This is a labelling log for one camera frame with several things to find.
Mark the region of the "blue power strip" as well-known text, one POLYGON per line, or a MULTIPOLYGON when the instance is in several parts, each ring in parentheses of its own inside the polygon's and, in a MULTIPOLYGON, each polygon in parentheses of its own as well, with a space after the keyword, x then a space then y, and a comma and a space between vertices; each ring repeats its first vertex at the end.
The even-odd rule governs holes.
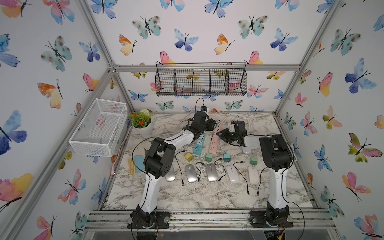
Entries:
POLYGON ((202 155, 205 139, 206 139, 206 134, 202 134, 199 136, 199 138, 197 139, 196 144, 195 144, 194 155, 197 155, 197 156, 202 155))

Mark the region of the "pink power strip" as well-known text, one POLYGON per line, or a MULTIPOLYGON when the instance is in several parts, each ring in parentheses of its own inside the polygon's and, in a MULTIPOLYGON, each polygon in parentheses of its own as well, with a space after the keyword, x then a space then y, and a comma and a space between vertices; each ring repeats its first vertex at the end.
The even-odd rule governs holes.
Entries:
POLYGON ((215 128, 213 135, 212 135, 210 148, 209 148, 209 153, 212 155, 215 155, 217 153, 217 149, 218 149, 219 142, 220 142, 220 137, 217 135, 217 132, 219 132, 219 131, 220 131, 220 127, 217 126, 215 128))

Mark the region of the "green charger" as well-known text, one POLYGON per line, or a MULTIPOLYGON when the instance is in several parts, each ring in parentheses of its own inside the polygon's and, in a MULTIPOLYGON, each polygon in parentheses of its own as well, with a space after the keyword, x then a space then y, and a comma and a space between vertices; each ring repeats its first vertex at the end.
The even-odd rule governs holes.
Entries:
POLYGON ((213 160, 213 157, 214 157, 213 154, 207 153, 206 156, 205 156, 205 160, 207 162, 211 162, 213 160))
POLYGON ((256 166, 258 164, 258 157, 256 156, 251 156, 250 157, 250 165, 256 166))

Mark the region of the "green charger front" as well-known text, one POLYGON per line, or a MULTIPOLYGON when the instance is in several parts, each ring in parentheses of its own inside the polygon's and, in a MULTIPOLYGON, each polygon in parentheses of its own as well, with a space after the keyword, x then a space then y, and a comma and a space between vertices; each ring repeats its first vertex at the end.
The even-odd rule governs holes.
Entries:
POLYGON ((213 154, 207 153, 206 156, 205 156, 205 160, 207 162, 211 162, 213 160, 213 157, 214 157, 213 154))

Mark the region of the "white mouse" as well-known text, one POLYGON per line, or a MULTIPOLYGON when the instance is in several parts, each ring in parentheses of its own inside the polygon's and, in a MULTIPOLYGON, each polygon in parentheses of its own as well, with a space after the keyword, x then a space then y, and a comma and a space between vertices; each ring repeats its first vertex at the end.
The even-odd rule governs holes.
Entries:
POLYGON ((237 184, 239 182, 239 174, 234 165, 226 166, 227 175, 232 184, 237 184))
POLYGON ((257 185, 259 183, 259 172, 255 166, 248 166, 248 176, 250 184, 257 185))

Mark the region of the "silver mouse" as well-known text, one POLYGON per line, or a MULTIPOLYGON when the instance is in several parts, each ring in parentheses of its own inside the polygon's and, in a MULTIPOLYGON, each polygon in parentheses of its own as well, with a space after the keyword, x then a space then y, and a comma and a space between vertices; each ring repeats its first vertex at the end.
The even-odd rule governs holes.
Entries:
POLYGON ((176 179, 175 170, 173 167, 170 168, 169 172, 165 176, 167 182, 173 182, 176 179))
POLYGON ((206 173, 209 182, 216 182, 218 180, 218 174, 216 170, 216 166, 214 164, 206 165, 206 173))

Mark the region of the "grey mouse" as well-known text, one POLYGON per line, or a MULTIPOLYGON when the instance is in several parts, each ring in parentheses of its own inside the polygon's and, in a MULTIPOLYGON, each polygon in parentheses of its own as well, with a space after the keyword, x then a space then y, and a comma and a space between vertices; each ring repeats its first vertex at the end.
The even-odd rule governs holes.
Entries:
POLYGON ((189 183, 195 183, 198 180, 195 167, 191 164, 185 166, 185 173, 189 183))

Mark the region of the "lavender mouse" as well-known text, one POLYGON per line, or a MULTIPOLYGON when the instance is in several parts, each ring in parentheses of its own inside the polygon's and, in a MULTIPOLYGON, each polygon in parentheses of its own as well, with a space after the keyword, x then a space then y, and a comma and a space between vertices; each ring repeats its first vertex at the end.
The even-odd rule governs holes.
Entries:
POLYGON ((244 154, 250 154, 252 152, 251 147, 242 147, 242 150, 244 154))

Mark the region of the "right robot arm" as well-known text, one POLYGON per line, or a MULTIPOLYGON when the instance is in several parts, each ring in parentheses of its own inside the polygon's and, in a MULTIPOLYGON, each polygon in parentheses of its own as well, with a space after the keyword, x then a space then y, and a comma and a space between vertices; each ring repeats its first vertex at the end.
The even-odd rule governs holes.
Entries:
POLYGON ((252 149, 260 148, 264 164, 269 171, 270 193, 267 208, 264 213, 265 222, 254 223, 255 227, 284 226, 293 227, 289 203, 285 199, 287 173, 294 161, 291 146, 288 145, 281 134, 259 135, 249 134, 244 121, 231 122, 234 131, 225 128, 216 135, 225 143, 240 146, 243 153, 249 154, 252 149))

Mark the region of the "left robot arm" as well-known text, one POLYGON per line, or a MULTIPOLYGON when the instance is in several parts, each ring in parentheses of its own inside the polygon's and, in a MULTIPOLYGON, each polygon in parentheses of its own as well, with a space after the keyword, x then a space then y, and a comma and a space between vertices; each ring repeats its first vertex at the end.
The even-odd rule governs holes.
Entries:
POLYGON ((216 121, 208 116, 208 108, 201 107, 193 118, 188 119, 182 130, 169 138, 153 137, 151 146, 145 150, 144 170, 146 183, 141 202, 131 214, 133 226, 151 228, 156 223, 160 181, 170 171, 176 151, 195 142, 206 131, 215 129, 216 121))

